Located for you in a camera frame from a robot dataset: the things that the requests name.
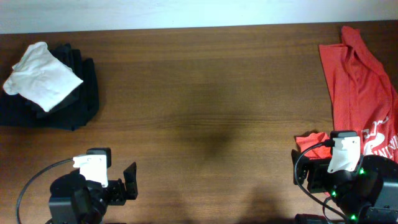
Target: wooden table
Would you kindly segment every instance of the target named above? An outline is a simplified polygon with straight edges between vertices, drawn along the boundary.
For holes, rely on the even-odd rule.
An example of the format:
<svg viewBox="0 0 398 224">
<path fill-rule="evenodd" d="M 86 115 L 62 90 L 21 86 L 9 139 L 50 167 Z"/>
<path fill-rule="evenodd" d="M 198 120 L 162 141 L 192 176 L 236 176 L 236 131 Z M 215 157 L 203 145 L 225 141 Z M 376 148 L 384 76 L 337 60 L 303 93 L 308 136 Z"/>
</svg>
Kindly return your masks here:
<svg viewBox="0 0 398 224">
<path fill-rule="evenodd" d="M 36 172 L 91 147 L 112 149 L 109 179 L 138 166 L 138 199 L 109 207 L 107 222 L 321 214 L 293 185 L 290 151 L 294 136 L 333 129 L 318 44 L 339 43 L 343 25 L 362 30 L 397 88 L 397 21 L 0 35 L 3 78 L 29 44 L 69 42 L 94 59 L 101 100 L 94 120 L 74 132 L 0 128 L 0 222 L 15 223 L 16 198 Z M 63 165 L 32 184 L 23 223 L 50 218 L 50 184 L 71 170 Z"/>
</svg>

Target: white wall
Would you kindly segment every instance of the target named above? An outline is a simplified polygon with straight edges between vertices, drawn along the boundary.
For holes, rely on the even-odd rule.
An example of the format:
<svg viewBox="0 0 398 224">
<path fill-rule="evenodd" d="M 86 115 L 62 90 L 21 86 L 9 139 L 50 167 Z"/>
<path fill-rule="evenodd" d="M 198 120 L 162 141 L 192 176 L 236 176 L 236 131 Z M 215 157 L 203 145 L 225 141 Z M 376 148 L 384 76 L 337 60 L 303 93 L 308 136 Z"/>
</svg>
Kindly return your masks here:
<svg viewBox="0 0 398 224">
<path fill-rule="evenodd" d="M 398 19 L 398 0 L 0 0 L 0 33 Z"/>
</svg>

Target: folded black clothing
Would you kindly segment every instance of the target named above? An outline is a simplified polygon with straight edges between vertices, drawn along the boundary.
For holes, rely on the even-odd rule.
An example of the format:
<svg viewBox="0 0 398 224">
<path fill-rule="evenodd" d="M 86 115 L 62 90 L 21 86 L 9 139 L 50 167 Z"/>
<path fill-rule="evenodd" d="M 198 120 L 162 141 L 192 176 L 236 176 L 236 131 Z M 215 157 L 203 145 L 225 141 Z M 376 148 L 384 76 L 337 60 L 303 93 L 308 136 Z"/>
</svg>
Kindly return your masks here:
<svg viewBox="0 0 398 224">
<path fill-rule="evenodd" d="M 70 44 L 60 45 L 55 50 L 50 50 L 50 53 L 63 64 L 70 67 L 75 74 L 77 70 L 81 70 L 82 62 L 80 51 L 72 50 Z M 36 118 L 44 118 L 68 105 L 71 105 L 73 102 L 79 99 L 78 88 L 79 87 L 74 89 L 67 97 L 65 97 L 59 104 L 54 106 L 49 112 L 45 112 L 38 104 L 31 102 L 30 100 L 27 102 L 27 104 L 31 105 L 33 111 L 36 111 Z"/>
<path fill-rule="evenodd" d="M 76 75 L 83 80 L 78 88 L 79 98 L 72 104 L 37 119 L 35 112 L 27 105 L 27 99 L 21 95 L 0 96 L 0 125 L 32 128 L 58 128 L 76 130 L 93 118 L 99 109 L 98 84 L 93 59 L 87 59 L 80 66 L 74 61 Z"/>
</svg>

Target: white plastic part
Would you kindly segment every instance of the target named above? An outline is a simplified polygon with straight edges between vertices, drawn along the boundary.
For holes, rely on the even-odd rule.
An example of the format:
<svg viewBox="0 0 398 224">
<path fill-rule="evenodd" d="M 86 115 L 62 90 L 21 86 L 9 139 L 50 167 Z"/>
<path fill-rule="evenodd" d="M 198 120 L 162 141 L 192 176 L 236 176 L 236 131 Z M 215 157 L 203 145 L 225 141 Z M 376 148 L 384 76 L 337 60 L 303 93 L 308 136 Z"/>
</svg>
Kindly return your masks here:
<svg viewBox="0 0 398 224">
<path fill-rule="evenodd" d="M 359 136 L 333 138 L 335 146 L 328 167 L 328 173 L 339 170 L 354 171 L 361 156 L 361 141 Z"/>
<path fill-rule="evenodd" d="M 73 158 L 73 167 L 80 168 L 80 174 L 86 180 L 101 183 L 102 187 L 108 186 L 108 176 L 106 173 L 106 155 L 80 155 Z"/>
</svg>

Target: red cloth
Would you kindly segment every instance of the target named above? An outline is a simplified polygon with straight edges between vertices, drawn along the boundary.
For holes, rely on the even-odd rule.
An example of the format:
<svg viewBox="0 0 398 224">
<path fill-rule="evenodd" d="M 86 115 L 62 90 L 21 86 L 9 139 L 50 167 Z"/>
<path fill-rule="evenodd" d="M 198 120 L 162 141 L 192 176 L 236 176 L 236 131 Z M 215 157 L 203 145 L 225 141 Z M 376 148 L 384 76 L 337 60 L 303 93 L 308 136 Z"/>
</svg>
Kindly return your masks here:
<svg viewBox="0 0 398 224">
<path fill-rule="evenodd" d="M 320 45 L 319 51 L 333 104 L 335 130 L 354 130 L 361 138 L 361 153 L 398 162 L 398 96 L 387 73 L 368 50 L 359 30 L 342 28 L 342 44 Z M 325 139 L 325 133 L 296 138 L 300 148 Z M 311 158 L 330 157 L 324 148 Z"/>
</svg>

